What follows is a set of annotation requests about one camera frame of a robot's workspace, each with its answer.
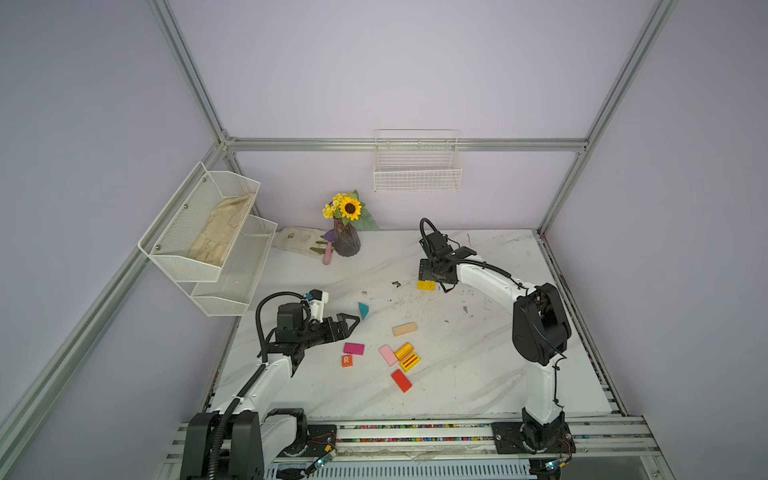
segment green leaf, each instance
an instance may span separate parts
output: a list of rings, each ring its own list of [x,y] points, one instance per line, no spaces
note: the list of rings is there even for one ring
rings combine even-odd
[[[379,225],[368,210],[363,210],[360,212],[359,220],[355,223],[355,228],[357,230],[378,230]]]

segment yellow flower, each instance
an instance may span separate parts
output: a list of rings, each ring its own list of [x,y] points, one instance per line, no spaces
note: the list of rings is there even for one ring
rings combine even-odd
[[[335,208],[331,207],[330,205],[326,205],[325,208],[323,208],[323,216],[325,218],[333,218],[333,211]]]
[[[333,198],[333,208],[337,208],[346,198],[346,194],[338,194]]]
[[[341,209],[342,217],[347,217],[350,220],[357,220],[360,218],[360,211],[362,210],[360,202],[352,197],[345,196],[341,205],[339,205],[339,208]]]

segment sunflower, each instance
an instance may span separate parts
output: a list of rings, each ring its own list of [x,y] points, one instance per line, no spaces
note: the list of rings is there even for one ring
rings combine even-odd
[[[355,200],[352,197],[345,196],[341,204],[339,205],[339,211],[341,211],[341,216],[347,217],[350,220],[359,219],[361,210],[362,210],[362,207],[360,206],[359,200]]]
[[[326,205],[326,206],[323,208],[323,216],[324,216],[325,218],[333,218],[333,211],[334,211],[335,209],[336,209],[336,208],[335,208],[333,205]]]

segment wall-mounted basket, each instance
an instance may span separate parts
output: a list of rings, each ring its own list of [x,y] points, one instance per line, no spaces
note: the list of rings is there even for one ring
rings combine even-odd
[[[376,192],[456,192],[462,182],[457,130],[377,130]]]
[[[202,176],[170,223],[153,243],[149,243],[149,229],[139,240],[139,249],[206,315],[243,315],[259,283],[277,224],[247,214],[253,209],[259,182],[229,171],[208,171],[204,165],[195,170],[200,168]],[[243,199],[238,207],[243,213],[236,223],[226,225],[230,234],[217,246],[217,259],[190,258],[190,249],[214,208],[237,198]]]

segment pink handle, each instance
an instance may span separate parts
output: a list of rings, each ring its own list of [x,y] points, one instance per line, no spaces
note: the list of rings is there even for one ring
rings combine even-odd
[[[331,247],[331,243],[328,242],[328,244],[326,245],[326,254],[323,257],[323,265],[331,264],[331,252],[333,252],[333,248]]]

